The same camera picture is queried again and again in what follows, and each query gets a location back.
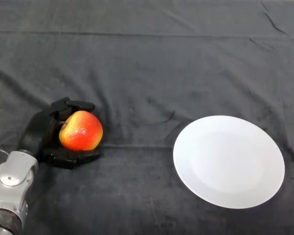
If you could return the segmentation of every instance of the dark gray cloth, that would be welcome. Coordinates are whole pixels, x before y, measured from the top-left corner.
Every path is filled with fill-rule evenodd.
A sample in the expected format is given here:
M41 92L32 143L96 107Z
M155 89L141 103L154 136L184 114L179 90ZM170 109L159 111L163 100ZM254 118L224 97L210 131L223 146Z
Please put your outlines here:
M104 157L42 164L24 234L294 235L294 1L0 1L0 147L65 96L97 105ZM271 200L224 209L180 181L175 138L210 115L278 143Z

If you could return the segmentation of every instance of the white plate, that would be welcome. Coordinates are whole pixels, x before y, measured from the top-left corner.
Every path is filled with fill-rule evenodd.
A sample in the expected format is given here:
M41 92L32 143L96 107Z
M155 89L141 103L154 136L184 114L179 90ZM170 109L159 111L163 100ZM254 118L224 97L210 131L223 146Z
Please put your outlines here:
M193 193L226 208L268 201L284 178L284 161L275 142L236 117L204 117L189 124L176 139L173 160Z

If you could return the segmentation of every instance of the apple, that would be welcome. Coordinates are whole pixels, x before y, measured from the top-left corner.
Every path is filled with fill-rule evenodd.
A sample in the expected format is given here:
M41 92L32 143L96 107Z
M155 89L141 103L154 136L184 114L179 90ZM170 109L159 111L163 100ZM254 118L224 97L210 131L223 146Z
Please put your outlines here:
M60 142L65 148L86 151L97 147L103 129L95 115L87 111L77 111L65 122L59 132Z

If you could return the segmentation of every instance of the robotic hand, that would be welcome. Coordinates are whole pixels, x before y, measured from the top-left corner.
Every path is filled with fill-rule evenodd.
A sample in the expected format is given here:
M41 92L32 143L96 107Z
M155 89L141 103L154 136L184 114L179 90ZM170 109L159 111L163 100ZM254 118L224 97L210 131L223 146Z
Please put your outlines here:
M16 151L0 164L0 235L20 235L27 216L26 195L33 183L38 164L73 169L76 165L94 161L95 151L71 151L61 147L58 133L71 114L78 110L93 111L94 104L58 100L36 113L25 129Z

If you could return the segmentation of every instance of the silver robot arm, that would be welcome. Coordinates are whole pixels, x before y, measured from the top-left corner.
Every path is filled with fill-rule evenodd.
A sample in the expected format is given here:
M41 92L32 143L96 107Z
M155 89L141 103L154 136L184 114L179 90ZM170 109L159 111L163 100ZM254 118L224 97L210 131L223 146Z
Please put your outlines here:
M13 151L0 164L0 235L20 235L27 216L26 194L38 170L31 155Z
M0 235L22 234L28 210L26 196L39 163L48 162L56 167L73 169L100 156L95 151L64 149L58 138L61 124L71 114L94 109L92 103L64 98L32 117L17 150L0 164Z

